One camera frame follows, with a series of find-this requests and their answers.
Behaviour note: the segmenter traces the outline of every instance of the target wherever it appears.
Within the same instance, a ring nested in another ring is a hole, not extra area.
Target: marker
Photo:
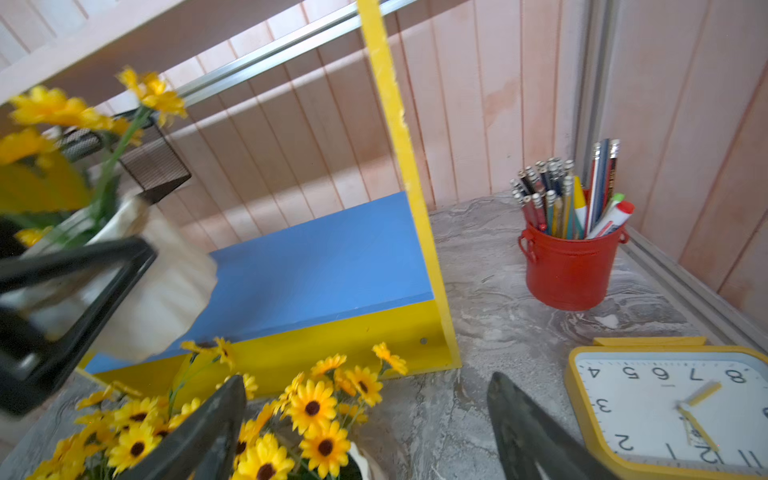
[[[573,192],[574,192],[574,178],[571,175],[566,175],[563,179],[563,230],[560,232],[560,238],[565,240],[571,239],[571,211],[573,210]]]
[[[584,199],[584,190],[581,189],[581,180],[574,177],[574,212],[576,213],[576,223],[578,223],[576,240],[584,238],[584,226],[587,221],[587,201]]]
[[[619,145],[621,144],[621,141],[611,140],[611,144],[609,146],[610,153],[608,154],[608,165],[607,165],[607,180],[605,182],[605,202],[609,203],[608,199],[613,200],[614,196],[614,183],[616,182],[616,162],[619,158]]]
[[[594,142],[592,150],[592,178],[591,178],[591,191],[589,195],[589,209],[587,210],[587,223],[584,225],[584,232],[587,235],[592,231],[592,227],[598,221],[597,209],[598,202],[598,184],[600,175],[600,158],[601,158],[602,144],[601,142]]]
[[[624,222],[627,221],[627,218],[632,216],[633,212],[633,204],[627,201],[621,202],[616,206],[616,208],[605,214],[605,218],[600,220],[598,224],[594,226],[592,232],[587,235],[587,240],[603,237],[609,233],[613,233],[616,231],[616,229],[618,229],[618,227],[624,225]]]
[[[534,225],[538,228],[538,231],[547,231],[547,216],[544,213],[544,201],[541,199],[541,195],[531,195],[531,203],[533,203],[534,212],[536,214],[536,223]]]
[[[523,210],[523,216],[525,217],[525,222],[535,227],[536,212],[533,208],[533,202],[531,201],[530,195],[526,195],[525,197],[523,197],[522,210]]]
[[[558,195],[554,190],[547,190],[547,235],[552,235],[552,221],[554,215],[554,201],[558,198]]]

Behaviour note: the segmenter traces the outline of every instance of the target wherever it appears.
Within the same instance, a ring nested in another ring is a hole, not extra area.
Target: yellow wooden edge
[[[408,126],[403,118],[405,109],[402,106],[400,90],[395,79],[395,67],[392,63],[392,52],[389,50],[389,43],[387,43],[384,19],[377,0],[358,0],[357,9],[362,22],[362,36],[370,54],[376,88],[381,97],[389,136],[392,138],[392,146],[395,149],[395,156],[402,173],[402,182],[406,187],[408,203],[422,247],[429,282],[432,284],[432,292],[437,302],[445,342],[451,352],[452,366],[459,368],[462,366],[462,360],[458,352],[456,332],[451,320],[448,297],[445,295],[445,284],[442,281],[435,239],[432,236],[432,226],[429,224],[429,214],[422,193],[413,145]]]
[[[590,405],[589,395],[580,380],[576,366],[576,357],[585,352],[693,352],[693,353],[746,353],[758,360],[768,363],[768,356],[742,346],[675,346],[659,342],[658,345],[640,346],[580,346],[571,351],[568,356],[568,366],[565,369],[565,389],[571,399],[579,429],[584,436],[587,450],[603,465],[624,480],[694,480],[705,478],[709,480],[747,480],[754,475],[738,475],[726,472],[708,472],[694,468],[663,467],[659,465],[642,465],[624,460],[611,450],[602,435],[595,428],[598,418]]]
[[[705,336],[622,336],[617,338],[598,337],[596,346],[702,346],[707,344]]]

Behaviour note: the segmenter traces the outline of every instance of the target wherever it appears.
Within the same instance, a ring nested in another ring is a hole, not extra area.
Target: marble countertop
[[[502,479],[485,404],[503,372],[575,438],[581,434],[563,383],[569,352],[597,336],[700,335],[619,250],[605,301],[587,312],[552,309],[525,286],[517,245],[522,215],[508,194],[431,215],[464,366],[389,381],[356,441],[390,479]],[[28,475],[70,434],[74,404],[95,384],[73,377],[0,465],[0,480]],[[258,405],[249,405],[255,416]]]

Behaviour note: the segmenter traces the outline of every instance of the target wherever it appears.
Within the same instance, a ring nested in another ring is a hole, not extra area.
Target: green flower stem
[[[149,118],[152,113],[152,109],[140,105],[136,110],[134,120],[128,126],[128,129],[123,134],[118,147],[114,149],[112,155],[101,165],[101,175],[99,176],[98,183],[96,184],[96,191],[94,192],[94,199],[91,202],[91,218],[96,225],[99,224],[101,216],[104,214],[104,193],[107,191],[107,185],[109,185],[114,173],[114,167],[118,163],[120,156],[125,152],[128,147],[128,142],[134,136],[134,133],[141,128],[141,125]]]

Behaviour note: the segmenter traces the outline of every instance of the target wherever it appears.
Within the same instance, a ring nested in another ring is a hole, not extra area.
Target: pink paneled wall
[[[768,327],[768,2],[623,0],[601,136],[630,223]]]

